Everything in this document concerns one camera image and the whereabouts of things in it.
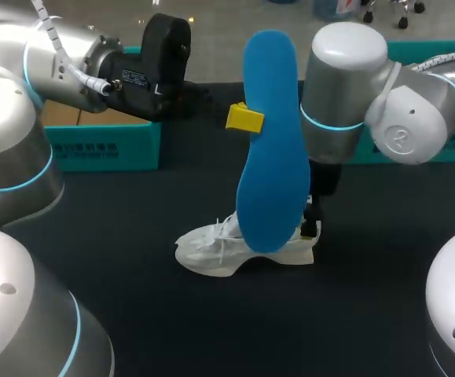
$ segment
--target yellow block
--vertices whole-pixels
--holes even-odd
[[[248,110],[243,102],[230,105],[226,128],[237,128],[238,130],[260,134],[263,123],[264,114]]]

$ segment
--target blue insole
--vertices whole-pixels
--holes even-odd
[[[279,31],[260,31],[244,50],[244,94],[265,115],[252,134],[237,188],[237,217],[248,246],[277,251],[299,226],[310,189],[310,165],[299,117],[295,47]]]

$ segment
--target white cable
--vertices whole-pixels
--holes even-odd
[[[65,64],[67,69],[85,86],[95,90],[99,94],[108,96],[108,88],[110,83],[105,79],[100,79],[98,77],[93,77],[86,75],[75,65],[72,64],[72,60],[68,56],[67,52],[64,50],[63,45],[59,35],[57,34],[56,28],[53,25],[53,21],[50,19],[49,14],[47,13],[46,7],[42,3],[42,0],[31,0],[31,3],[35,7],[37,14],[39,15],[40,20],[42,21],[43,27],[46,29],[49,39],[53,43],[54,50],[61,59],[61,63]]]
[[[433,68],[437,65],[447,63],[449,61],[455,60],[455,53],[448,53],[446,55],[438,55],[437,57],[432,57],[429,60],[424,61],[421,64],[413,67],[414,71],[422,72],[426,71],[427,69]]]

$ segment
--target reflective floor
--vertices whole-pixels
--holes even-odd
[[[0,0],[29,6],[29,0]],[[94,25],[120,37],[126,46],[139,45],[145,23],[154,13],[190,21],[193,53],[187,79],[195,82],[242,80],[246,41],[266,28],[285,31],[295,43],[301,77],[316,31],[325,23],[312,14],[313,0],[278,5],[268,0],[43,0],[50,13],[83,25]],[[427,11],[411,13],[409,28],[398,30],[399,5],[379,0],[372,24],[389,39],[455,39],[455,0],[426,0]]]

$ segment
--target chair wheel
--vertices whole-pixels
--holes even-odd
[[[398,22],[398,28],[406,29],[409,27],[409,19],[407,17],[402,17]]]
[[[424,6],[423,2],[416,2],[414,4],[414,12],[416,13],[422,13],[426,10],[426,7]]]
[[[363,16],[363,22],[366,24],[371,24],[372,21],[374,21],[374,14],[371,11],[365,12],[365,15]]]

